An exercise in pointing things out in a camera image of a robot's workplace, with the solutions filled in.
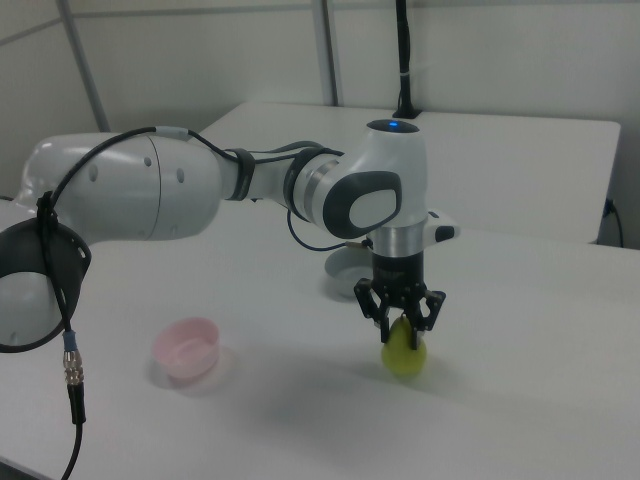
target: black cable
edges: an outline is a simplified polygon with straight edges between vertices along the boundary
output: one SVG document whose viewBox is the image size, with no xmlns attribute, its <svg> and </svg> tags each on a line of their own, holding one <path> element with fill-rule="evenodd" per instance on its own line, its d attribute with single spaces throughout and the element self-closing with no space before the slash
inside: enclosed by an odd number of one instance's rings
<svg viewBox="0 0 640 480">
<path fill-rule="evenodd" d="M 78 454 L 80 453 L 80 445 L 82 444 L 82 423 L 78 423 L 76 425 L 76 440 L 73 444 L 73 452 L 71 452 L 71 458 L 69 459 L 69 463 L 67 464 L 67 469 L 64 471 L 62 475 L 62 480 L 68 480 L 71 476 L 71 472 L 73 471 L 73 467 L 76 466 L 76 461 L 78 460 Z"/>
<path fill-rule="evenodd" d="M 65 176 L 62 178 L 62 180 L 56 187 L 55 191 L 46 192 L 38 200 L 37 216 L 38 216 L 38 222 L 40 227 L 40 231 L 39 231 L 40 246 L 41 246 L 42 257 L 45 265 L 45 273 L 51 281 L 51 286 L 53 288 L 53 292 L 56 297 L 56 302 L 58 304 L 58 308 L 60 309 L 60 314 L 62 316 L 62 323 L 64 324 L 64 330 L 66 332 L 65 335 L 70 335 L 73 338 L 72 344 L 74 345 L 74 347 L 71 350 L 67 350 L 67 343 L 66 343 L 67 339 L 65 338 L 65 352 L 76 351 L 77 353 L 77 347 L 75 346 L 75 333 L 71 329 L 71 318 L 67 310 L 67 303 L 64 297 L 64 292 L 60 286 L 60 282 L 58 281 L 56 271 L 53 268 L 53 261 L 51 258 L 51 248 L 50 248 L 51 235 L 52 235 L 52 232 L 55 231 L 58 225 L 57 215 L 54 209 L 55 205 L 58 199 L 60 198 L 60 195 L 62 194 L 64 189 L 67 187 L 69 182 L 73 179 L 73 177 L 82 169 L 82 167 L 84 167 L 96 155 L 105 151 L 107 148 L 117 143 L 120 143 L 124 140 L 127 140 L 129 138 L 132 138 L 144 133 L 155 133 L 155 132 L 156 132 L 156 127 L 144 127 L 144 128 L 138 128 L 136 130 L 130 130 L 128 132 L 115 135 L 105 140 L 104 142 L 95 146 L 94 148 L 92 148 L 82 156 L 82 158 L 65 174 Z M 205 139 L 198 133 L 194 132 L 193 130 L 188 130 L 188 133 L 191 137 L 200 141 L 202 144 L 210 148 L 213 152 L 217 153 L 222 158 L 225 158 L 235 163 L 239 163 L 238 158 L 218 148 L 213 143 L 209 142 L 207 139 Z M 280 147 L 279 149 L 276 149 L 273 152 L 264 152 L 264 153 L 280 153 L 280 152 L 290 151 L 293 149 L 302 148 L 303 146 L 306 146 L 306 145 L 303 145 L 304 143 L 305 142 L 298 142 L 298 144 L 286 145 L 284 147 Z M 258 160 L 256 161 L 256 164 L 277 162 L 280 160 L 293 158 L 294 156 L 295 156 L 294 154 L 281 155 L 279 157 L 272 157 L 272 158 Z M 0 197 L 0 198 L 2 198 L 3 200 L 9 200 L 9 201 L 13 200 L 13 199 L 10 199 L 9 197 Z M 328 251 L 328 250 L 334 250 L 336 248 L 340 248 L 345 245 L 345 244 L 340 244 L 340 245 L 335 245 L 333 247 L 327 247 L 327 248 L 311 247 L 306 243 L 304 243 L 302 240 L 300 240 L 300 238 L 298 238 L 298 236 L 293 231 L 293 225 L 291 224 L 291 212 L 289 212 L 289 216 L 287 217 L 287 223 L 289 225 L 289 231 L 291 232 L 293 237 L 296 239 L 296 241 L 300 243 L 300 245 L 304 246 L 305 248 L 308 248 L 309 250 Z M 69 477 L 71 476 L 71 472 L 73 471 L 73 468 L 76 464 L 76 461 L 78 460 L 78 455 L 80 453 L 80 446 L 82 444 L 82 424 L 86 420 L 85 414 L 84 414 L 84 382 L 80 380 L 80 383 L 68 385 L 67 389 L 69 391 L 69 400 L 71 402 L 72 420 L 73 420 L 73 423 L 76 425 L 76 438 L 73 446 L 73 451 L 71 453 L 71 458 L 69 459 L 67 468 L 62 476 L 62 480 L 69 479 Z"/>
<path fill-rule="evenodd" d="M 620 220 L 620 214 L 614 204 L 611 204 L 611 213 L 616 216 L 616 222 L 618 223 L 618 236 L 620 238 L 620 248 L 624 248 L 624 236 L 622 234 L 622 220 Z"/>
<path fill-rule="evenodd" d="M 347 246 L 346 242 L 338 243 L 330 247 L 312 247 L 311 245 L 304 243 L 300 239 L 300 237 L 296 235 L 296 232 L 293 230 L 293 224 L 291 223 L 291 210 L 287 210 L 287 225 L 289 226 L 289 232 L 291 233 L 291 236 L 294 238 L 294 240 L 298 242 L 300 245 L 302 245 L 304 248 L 306 248 L 307 250 L 311 250 L 312 252 L 329 252 L 331 250 L 337 250 L 338 248 Z"/>
<path fill-rule="evenodd" d="M 91 150 L 85 153 L 84 156 L 80 159 L 80 161 L 76 163 L 71 168 L 71 170 L 67 172 L 67 174 L 64 176 L 64 178 L 56 188 L 55 192 L 53 192 L 53 195 L 51 196 L 51 210 L 53 210 L 53 208 L 56 206 L 56 203 L 58 202 L 58 198 L 60 197 L 60 194 L 65 189 L 67 184 L 71 181 L 71 179 L 75 176 L 75 174 L 78 173 L 78 171 L 82 167 L 84 167 L 84 165 L 89 160 L 91 160 L 93 157 L 103 152 L 107 148 L 111 147 L 112 145 L 115 145 L 116 143 L 120 143 L 123 140 L 126 140 L 131 137 L 135 137 L 136 135 L 140 135 L 141 133 L 153 133 L 155 131 L 156 131 L 156 127 L 145 127 L 145 128 L 138 128 L 136 130 L 130 130 L 128 132 L 121 133 L 120 135 L 116 135 L 115 137 L 111 137 L 108 140 L 105 140 L 100 145 L 93 147 Z"/>
</svg>

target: pink plastic cup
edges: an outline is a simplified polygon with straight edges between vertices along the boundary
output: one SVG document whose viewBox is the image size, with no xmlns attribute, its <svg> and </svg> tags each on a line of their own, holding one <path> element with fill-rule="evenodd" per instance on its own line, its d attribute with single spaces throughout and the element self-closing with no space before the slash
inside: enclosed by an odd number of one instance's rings
<svg viewBox="0 0 640 480">
<path fill-rule="evenodd" d="M 220 333 L 206 318 L 185 318 L 169 325 L 156 337 L 152 355 L 173 378 L 203 374 L 218 360 Z"/>
</svg>

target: white wall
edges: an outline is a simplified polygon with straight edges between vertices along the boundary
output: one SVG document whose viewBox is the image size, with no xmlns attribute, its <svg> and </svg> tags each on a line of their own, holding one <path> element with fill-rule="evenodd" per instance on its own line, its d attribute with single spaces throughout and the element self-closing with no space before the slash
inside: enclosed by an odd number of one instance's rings
<svg viewBox="0 0 640 480">
<path fill-rule="evenodd" d="M 610 196 L 627 245 L 640 248 L 640 4 L 448 3 L 467 6 L 422 2 L 409 12 L 415 104 L 621 123 Z M 336 0 L 334 24 L 344 105 L 393 107 L 399 90 L 394 2 Z M 603 239 L 617 245 L 613 227 L 607 219 Z"/>
<path fill-rule="evenodd" d="M 96 124 L 55 2 L 0 3 L 0 72 L 0 195 L 13 196 L 38 141 Z"/>
<path fill-rule="evenodd" d="M 202 129 L 248 100 L 325 103 L 310 1 L 74 1 L 71 8 L 113 130 Z"/>
</svg>

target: cable connector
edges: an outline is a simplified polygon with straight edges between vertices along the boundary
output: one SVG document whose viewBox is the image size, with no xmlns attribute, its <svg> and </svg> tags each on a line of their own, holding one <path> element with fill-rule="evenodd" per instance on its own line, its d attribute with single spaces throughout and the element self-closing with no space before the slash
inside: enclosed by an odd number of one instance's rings
<svg viewBox="0 0 640 480">
<path fill-rule="evenodd" d="M 188 128 L 171 127 L 171 126 L 156 126 L 156 135 L 161 137 L 174 138 L 176 140 L 187 141 L 191 138 Z"/>
<path fill-rule="evenodd" d="M 67 382 L 67 385 L 80 385 L 84 382 L 82 357 L 78 350 L 64 352 L 62 363 L 64 365 L 64 380 Z"/>
<path fill-rule="evenodd" d="M 84 369 L 82 356 L 76 343 L 76 332 L 64 332 L 64 380 L 67 382 L 67 393 L 71 405 L 71 421 L 74 425 L 87 421 L 84 411 Z"/>
</svg>

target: vertical black pole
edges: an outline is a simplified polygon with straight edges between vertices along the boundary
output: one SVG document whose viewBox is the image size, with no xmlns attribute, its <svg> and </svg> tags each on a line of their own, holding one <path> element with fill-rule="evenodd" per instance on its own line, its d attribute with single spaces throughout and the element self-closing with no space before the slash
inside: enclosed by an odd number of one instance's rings
<svg viewBox="0 0 640 480">
<path fill-rule="evenodd" d="M 411 39 L 406 0 L 396 0 L 396 18 L 398 22 L 398 59 L 400 61 L 400 105 L 393 116 L 394 118 L 416 118 L 420 114 L 420 110 L 416 110 L 411 104 L 411 77 L 409 76 Z"/>
</svg>

